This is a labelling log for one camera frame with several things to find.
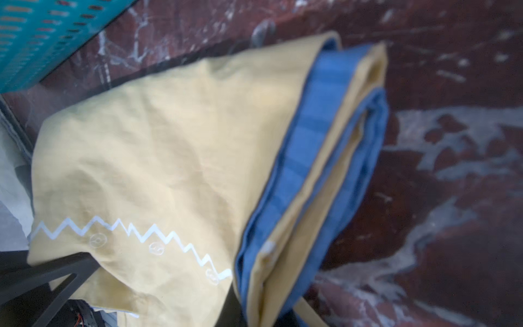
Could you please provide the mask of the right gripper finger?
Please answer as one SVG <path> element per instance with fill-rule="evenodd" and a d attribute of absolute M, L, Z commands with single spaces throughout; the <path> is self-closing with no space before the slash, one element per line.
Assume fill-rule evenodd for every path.
<path fill-rule="evenodd" d="M 99 326 L 100 315 L 71 297 L 99 268 L 89 253 L 30 266 L 27 251 L 1 253 L 2 326 Z"/>

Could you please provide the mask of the pale yellow zigzag pillowcase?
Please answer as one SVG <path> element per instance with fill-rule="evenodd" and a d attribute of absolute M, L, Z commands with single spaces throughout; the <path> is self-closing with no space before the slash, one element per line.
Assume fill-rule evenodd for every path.
<path fill-rule="evenodd" d="M 384 43 L 335 32 L 132 80 L 47 118 L 28 262 L 90 253 L 74 297 L 125 326 L 292 313 L 358 210 L 388 122 Z"/>

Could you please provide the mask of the teal plastic basket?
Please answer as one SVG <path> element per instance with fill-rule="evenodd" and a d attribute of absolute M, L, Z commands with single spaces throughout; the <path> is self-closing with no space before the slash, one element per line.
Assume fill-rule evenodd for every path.
<path fill-rule="evenodd" d="M 133 3 L 2 1 L 1 92 L 39 83 Z"/>

